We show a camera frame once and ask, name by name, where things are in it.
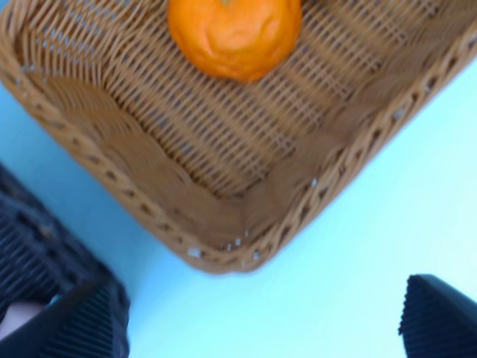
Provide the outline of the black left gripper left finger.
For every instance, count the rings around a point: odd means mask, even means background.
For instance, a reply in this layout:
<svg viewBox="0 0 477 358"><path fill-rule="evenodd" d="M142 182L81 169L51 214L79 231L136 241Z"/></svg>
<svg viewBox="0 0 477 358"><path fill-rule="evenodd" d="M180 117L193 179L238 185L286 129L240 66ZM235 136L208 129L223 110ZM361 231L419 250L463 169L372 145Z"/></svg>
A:
<svg viewBox="0 0 477 358"><path fill-rule="evenodd" d="M1 339L2 357L128 357L129 299L112 281L79 286Z"/></svg>

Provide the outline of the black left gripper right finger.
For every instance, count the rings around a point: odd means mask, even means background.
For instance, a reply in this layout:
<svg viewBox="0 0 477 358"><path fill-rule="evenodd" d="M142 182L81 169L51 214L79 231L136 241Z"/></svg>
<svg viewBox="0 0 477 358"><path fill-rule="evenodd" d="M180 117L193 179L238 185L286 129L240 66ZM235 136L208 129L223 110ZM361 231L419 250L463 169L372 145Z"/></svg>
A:
<svg viewBox="0 0 477 358"><path fill-rule="evenodd" d="M407 357L475 357L476 301L432 274L411 275L398 334Z"/></svg>

